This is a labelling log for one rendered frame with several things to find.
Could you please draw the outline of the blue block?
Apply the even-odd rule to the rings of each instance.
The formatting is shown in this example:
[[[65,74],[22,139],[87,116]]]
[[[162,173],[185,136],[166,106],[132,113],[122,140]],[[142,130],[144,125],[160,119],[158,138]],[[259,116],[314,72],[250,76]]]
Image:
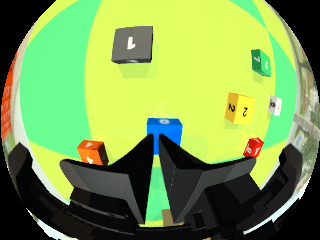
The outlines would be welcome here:
[[[148,117],[147,135],[155,133],[155,155],[159,155],[157,133],[164,133],[180,147],[181,132],[183,132],[183,124],[181,124],[179,117]]]

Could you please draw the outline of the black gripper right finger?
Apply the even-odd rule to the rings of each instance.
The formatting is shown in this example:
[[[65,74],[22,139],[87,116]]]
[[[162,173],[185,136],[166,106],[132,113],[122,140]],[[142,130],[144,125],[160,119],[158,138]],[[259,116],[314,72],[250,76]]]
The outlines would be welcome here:
[[[256,157],[207,164],[173,143],[164,133],[157,133],[161,175],[163,175],[173,224],[184,223],[184,216],[191,211],[201,193],[211,185],[224,183],[251,173]]]

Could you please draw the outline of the red digit block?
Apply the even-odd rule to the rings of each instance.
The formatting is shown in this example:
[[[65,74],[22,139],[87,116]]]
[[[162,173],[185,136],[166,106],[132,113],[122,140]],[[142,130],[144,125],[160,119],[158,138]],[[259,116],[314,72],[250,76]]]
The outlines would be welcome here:
[[[264,144],[264,141],[261,141],[259,137],[255,137],[255,139],[249,139],[247,143],[247,148],[244,149],[243,155],[245,157],[259,156],[259,153],[261,151],[261,147],[263,147],[263,144]]]

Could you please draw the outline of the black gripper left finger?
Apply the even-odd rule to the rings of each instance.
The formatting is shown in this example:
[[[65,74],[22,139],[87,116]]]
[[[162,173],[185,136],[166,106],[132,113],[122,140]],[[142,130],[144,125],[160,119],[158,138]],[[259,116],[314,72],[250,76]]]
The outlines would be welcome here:
[[[61,159],[59,167],[73,188],[124,199],[139,225],[145,224],[151,173],[155,159],[155,133],[148,133],[139,144],[115,164],[81,163]]]

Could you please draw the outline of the green block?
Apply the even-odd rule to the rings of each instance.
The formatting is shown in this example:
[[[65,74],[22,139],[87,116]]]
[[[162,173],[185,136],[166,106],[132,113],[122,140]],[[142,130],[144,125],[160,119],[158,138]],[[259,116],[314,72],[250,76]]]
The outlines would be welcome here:
[[[260,73],[261,76],[271,77],[271,60],[261,49],[251,49],[252,71]]]

